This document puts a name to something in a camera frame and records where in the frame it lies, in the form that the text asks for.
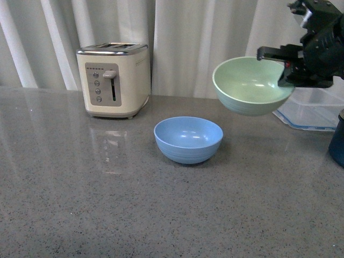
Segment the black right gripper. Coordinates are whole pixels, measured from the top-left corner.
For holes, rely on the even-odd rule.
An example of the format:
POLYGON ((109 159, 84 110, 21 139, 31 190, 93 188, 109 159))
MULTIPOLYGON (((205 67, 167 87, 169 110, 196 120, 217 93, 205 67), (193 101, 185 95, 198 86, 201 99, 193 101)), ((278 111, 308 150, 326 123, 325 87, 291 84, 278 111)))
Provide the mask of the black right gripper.
POLYGON ((290 62, 284 64, 279 87, 331 87, 334 76, 343 78, 343 13, 330 1, 294 1, 288 8, 301 16, 300 26, 307 30, 302 46, 262 46, 257 60, 290 62))

